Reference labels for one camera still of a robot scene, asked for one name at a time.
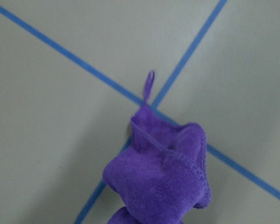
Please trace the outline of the purple microfibre towel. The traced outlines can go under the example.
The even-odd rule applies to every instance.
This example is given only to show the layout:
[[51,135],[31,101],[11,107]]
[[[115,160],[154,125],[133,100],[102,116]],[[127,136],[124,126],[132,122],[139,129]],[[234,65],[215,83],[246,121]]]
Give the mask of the purple microfibre towel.
[[210,203],[205,132],[197,123],[178,126],[157,116],[147,104],[153,83],[150,71],[130,120],[131,145],[102,174],[124,203],[111,224],[180,224],[192,208]]

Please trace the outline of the crossing blue tape strip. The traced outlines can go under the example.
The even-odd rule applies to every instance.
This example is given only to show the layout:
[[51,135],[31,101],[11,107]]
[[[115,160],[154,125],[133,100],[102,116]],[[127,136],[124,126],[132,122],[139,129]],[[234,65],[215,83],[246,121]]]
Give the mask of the crossing blue tape strip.
[[[162,119],[168,121],[169,123],[176,124],[172,119],[166,117],[165,115],[162,115],[159,111],[157,111],[157,108],[160,105],[160,103],[162,102],[162,100],[164,99],[164,97],[166,96],[166,94],[168,93],[168,91],[171,88],[171,86],[173,85],[174,81],[177,79],[178,75],[183,70],[186,63],[189,61],[189,59],[195,52],[196,48],[198,47],[198,45],[200,44],[200,42],[202,41],[202,39],[208,32],[209,28],[211,27],[211,25],[213,24],[213,22],[215,21],[217,16],[220,14],[221,10],[224,8],[226,3],[227,3],[227,1],[220,0],[216,4],[215,8],[212,10],[212,12],[209,15],[209,17],[207,18],[206,22],[203,24],[203,26],[197,33],[197,35],[193,39],[192,43],[190,44],[188,49],[185,51],[185,53],[183,54],[179,63],[176,65],[176,67],[172,71],[171,75],[169,76],[169,78],[167,79],[165,84],[162,86],[161,90],[159,91],[159,93],[157,94],[156,98],[154,99],[154,101],[152,103],[152,109],[156,112],[156,114],[159,115]],[[98,200],[99,196],[101,195],[101,193],[103,192],[105,187],[106,187],[106,183],[103,180],[100,180],[97,187],[94,189],[94,191],[90,195],[89,199],[87,200],[87,202],[85,203],[85,205],[83,206],[81,211],[79,212],[74,223],[81,224],[85,220],[88,213],[92,209],[95,202]]]

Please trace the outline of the long blue tape strip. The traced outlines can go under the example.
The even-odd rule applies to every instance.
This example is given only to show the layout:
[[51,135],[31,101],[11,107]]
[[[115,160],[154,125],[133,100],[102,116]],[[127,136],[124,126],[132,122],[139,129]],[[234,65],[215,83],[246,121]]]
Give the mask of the long blue tape strip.
[[[64,57],[71,60],[73,63],[77,64],[87,72],[91,73],[93,76],[95,76],[97,79],[102,81],[103,83],[110,86],[112,89],[129,99],[130,101],[134,102],[137,105],[141,104],[141,99],[137,97],[135,94],[133,94],[131,91],[120,85],[119,83],[115,82],[113,79],[102,73],[101,71],[97,70],[95,67],[87,63],[82,58],[76,56],[71,51],[54,41],[53,39],[49,38],[44,33],[40,32],[35,27],[31,26],[30,24],[26,23],[24,20],[22,20],[20,17],[16,16],[12,12],[5,9],[3,6],[0,5],[0,14],[7,17],[9,20],[29,32],[31,35],[35,36],[45,44],[49,45],[51,48],[62,54]],[[264,191],[266,191],[268,194],[272,195],[273,197],[280,200],[280,191],[270,185],[269,183],[265,182],[252,172],[250,172],[245,167],[241,166],[237,162],[235,162],[233,159],[228,157],[227,155],[220,152],[218,149],[214,148],[211,145],[208,145],[208,153],[216,157],[218,160],[220,160],[222,163],[228,165],[238,173],[240,173],[242,176],[262,188]]]

